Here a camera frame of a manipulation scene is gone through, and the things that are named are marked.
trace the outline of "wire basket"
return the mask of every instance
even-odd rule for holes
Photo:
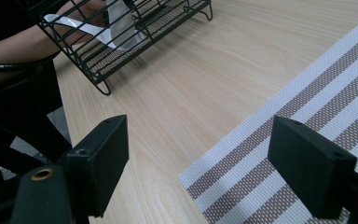
[[[64,0],[28,0],[22,6],[88,80],[105,95],[111,94],[105,81],[108,77],[183,22],[196,13],[204,14],[208,21],[213,18],[211,0],[106,0],[106,7],[88,16],[81,8],[90,0],[77,4],[74,0],[70,1],[74,6],[60,16],[49,13],[62,5]],[[117,9],[118,4],[121,4],[122,10],[110,13],[109,10]],[[207,6],[209,14],[202,11]],[[68,20],[75,11],[82,15],[82,21],[78,23]],[[90,26],[98,18],[98,23],[94,22],[95,26]],[[62,25],[63,21],[71,24]],[[82,35],[76,40],[67,42],[69,36],[86,29],[91,29],[93,35],[80,32]],[[111,34],[110,38],[103,39],[106,33]],[[105,91],[99,87],[101,83],[105,85]]]

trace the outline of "gray striped mat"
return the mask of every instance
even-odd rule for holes
[[[345,210],[340,220],[312,218],[269,163],[274,115],[358,157],[358,26],[179,176],[210,223],[346,222]]]

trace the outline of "striped placemat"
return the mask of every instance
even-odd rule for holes
[[[179,176],[210,223],[346,222],[312,218],[269,163],[274,115],[358,157],[358,26]]]

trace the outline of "screw hole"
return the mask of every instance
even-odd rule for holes
[[[40,181],[47,179],[53,175],[54,171],[51,168],[42,169],[31,175],[31,179],[34,181]]]
[[[82,149],[79,149],[76,153],[79,154],[79,155],[86,155],[87,150],[82,148]]]

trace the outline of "person's hand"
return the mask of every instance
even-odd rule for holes
[[[59,11],[57,12],[58,15],[64,15],[66,17],[75,19],[77,21],[83,21],[91,16],[93,14],[98,13],[100,9],[103,7],[106,7],[106,3],[104,0],[89,0],[87,3],[79,7],[79,9],[75,10],[74,12],[71,12],[70,14],[66,13],[67,10],[73,8],[75,4],[79,5],[84,4],[83,0],[72,0],[68,1],[65,5],[63,5]],[[91,20],[89,23],[97,26],[102,26],[103,24],[103,13],[99,13],[93,20]],[[62,25],[56,25],[55,29],[57,32],[59,32],[61,35],[64,33],[70,31],[72,28],[65,27]],[[89,40],[91,36],[85,35],[85,33],[78,31],[71,35],[69,35],[67,38],[65,38],[66,43],[69,45],[73,44],[79,44],[82,42],[85,42]]]

